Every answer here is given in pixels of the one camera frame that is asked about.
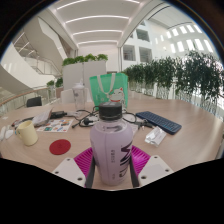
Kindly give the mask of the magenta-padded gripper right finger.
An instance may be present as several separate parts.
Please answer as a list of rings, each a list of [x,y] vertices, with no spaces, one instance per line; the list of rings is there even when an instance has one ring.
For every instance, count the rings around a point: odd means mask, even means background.
[[[159,155],[150,156],[136,146],[132,147],[130,174],[134,188],[143,187],[172,173],[173,170]]]

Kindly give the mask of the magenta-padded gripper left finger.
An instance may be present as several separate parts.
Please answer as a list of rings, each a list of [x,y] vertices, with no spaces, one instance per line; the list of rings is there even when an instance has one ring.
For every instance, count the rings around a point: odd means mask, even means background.
[[[88,148],[75,158],[65,158],[53,174],[84,188],[91,188],[95,173],[92,149]]]

